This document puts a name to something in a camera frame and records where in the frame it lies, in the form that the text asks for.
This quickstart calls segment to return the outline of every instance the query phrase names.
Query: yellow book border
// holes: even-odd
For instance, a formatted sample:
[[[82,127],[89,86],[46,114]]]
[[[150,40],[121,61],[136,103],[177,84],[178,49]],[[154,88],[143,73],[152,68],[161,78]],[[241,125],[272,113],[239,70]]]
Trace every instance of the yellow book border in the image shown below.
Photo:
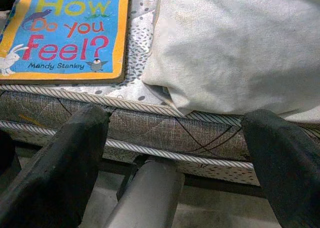
[[[16,5],[14,17],[3,33],[3,39],[0,44],[0,57],[6,57],[7,53],[15,40],[16,33],[21,25],[26,13],[29,10],[31,0],[20,0]],[[118,7],[118,29],[112,53],[112,73],[105,72],[86,72],[74,74],[60,73],[41,73],[41,72],[18,72],[9,76],[0,75],[0,81],[89,81],[89,80],[110,80],[121,78],[123,74],[127,14],[129,0],[119,0]]]

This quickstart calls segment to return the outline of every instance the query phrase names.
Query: mattress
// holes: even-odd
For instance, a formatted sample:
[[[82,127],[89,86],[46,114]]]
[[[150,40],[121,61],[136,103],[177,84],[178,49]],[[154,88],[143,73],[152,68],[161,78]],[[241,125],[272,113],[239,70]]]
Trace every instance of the mattress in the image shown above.
[[[103,157],[131,163],[139,154],[174,160],[187,174],[259,185],[241,117],[194,111],[183,116],[142,83],[158,0],[130,0],[126,73],[121,83],[0,85],[0,129],[43,146],[87,103],[112,113]],[[300,124],[318,145],[319,124]]]

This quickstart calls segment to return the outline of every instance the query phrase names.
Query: lizard illustration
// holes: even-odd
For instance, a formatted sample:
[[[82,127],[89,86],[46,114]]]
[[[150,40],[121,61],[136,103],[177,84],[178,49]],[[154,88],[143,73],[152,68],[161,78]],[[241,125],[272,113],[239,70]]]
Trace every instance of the lizard illustration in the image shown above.
[[[44,19],[45,18],[45,16],[46,15],[48,15],[50,12],[52,12],[52,9],[46,9],[45,11],[43,11],[43,12],[35,12],[35,13],[33,13],[32,15],[30,15],[28,18],[26,18],[26,19],[24,19],[24,21],[23,21],[23,23],[22,23],[22,28],[24,29],[24,30],[27,30],[26,28],[25,28],[25,24],[27,23],[27,22],[29,22],[29,21],[34,21],[34,20],[36,20],[36,19],[40,19],[40,18],[42,18],[42,19]]]

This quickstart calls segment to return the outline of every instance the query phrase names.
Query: book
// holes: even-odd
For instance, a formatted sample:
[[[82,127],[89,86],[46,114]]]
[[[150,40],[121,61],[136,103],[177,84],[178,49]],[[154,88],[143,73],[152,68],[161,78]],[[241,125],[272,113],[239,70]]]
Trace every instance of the book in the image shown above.
[[[0,36],[0,83],[119,82],[128,0],[16,0]]]

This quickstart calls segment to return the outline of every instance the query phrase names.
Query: gray metal pipe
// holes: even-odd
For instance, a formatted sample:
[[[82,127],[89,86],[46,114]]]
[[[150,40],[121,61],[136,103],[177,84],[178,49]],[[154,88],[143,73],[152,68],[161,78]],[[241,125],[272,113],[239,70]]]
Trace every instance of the gray metal pipe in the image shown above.
[[[185,176],[172,161],[149,161],[136,173],[105,228],[170,228]]]

